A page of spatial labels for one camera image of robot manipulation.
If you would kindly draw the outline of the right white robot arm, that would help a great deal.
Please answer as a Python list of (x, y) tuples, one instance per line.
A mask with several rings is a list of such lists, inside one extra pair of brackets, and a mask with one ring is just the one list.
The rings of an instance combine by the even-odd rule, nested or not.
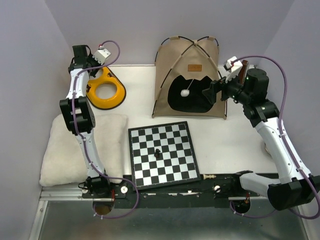
[(255, 192), (267, 197), (276, 210), (282, 211), (318, 200), (320, 178), (304, 165), (286, 135), (277, 106), (266, 98), (268, 85), (267, 73), (252, 68), (247, 71), (244, 84), (238, 82), (237, 76), (231, 80), (223, 77), (212, 81), (202, 94), (210, 104), (216, 103), (218, 93), (223, 101), (231, 98), (242, 104), (244, 115), (262, 137), (277, 169), (277, 179), (249, 170), (238, 172), (236, 180), (230, 183), (230, 191), (236, 196)]

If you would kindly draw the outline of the steel pet bowl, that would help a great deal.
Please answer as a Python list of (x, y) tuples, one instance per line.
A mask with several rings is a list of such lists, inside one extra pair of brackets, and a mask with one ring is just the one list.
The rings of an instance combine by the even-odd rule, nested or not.
[(271, 155), (265, 142), (262, 143), (262, 147), (268, 155)]

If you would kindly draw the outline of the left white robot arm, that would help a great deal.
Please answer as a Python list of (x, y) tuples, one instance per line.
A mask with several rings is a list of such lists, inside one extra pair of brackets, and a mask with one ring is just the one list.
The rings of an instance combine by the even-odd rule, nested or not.
[(79, 184), (83, 198), (108, 198), (112, 194), (94, 138), (96, 119), (87, 99), (87, 84), (101, 64), (94, 59), (87, 45), (74, 45), (73, 58), (68, 67), (70, 87), (59, 107), (65, 125), (79, 143), (86, 167), (86, 179)]

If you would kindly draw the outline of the white fluffy cushion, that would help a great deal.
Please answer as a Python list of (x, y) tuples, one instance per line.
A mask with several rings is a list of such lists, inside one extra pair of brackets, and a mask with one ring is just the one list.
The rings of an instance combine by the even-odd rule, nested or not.
[[(124, 137), (128, 117), (107, 114), (95, 117), (94, 140), (98, 155), (112, 183), (120, 183), (125, 174)], [(43, 187), (84, 182), (87, 167), (80, 145), (67, 130), (63, 115), (52, 122), (50, 137), (43, 157), (39, 184)]]

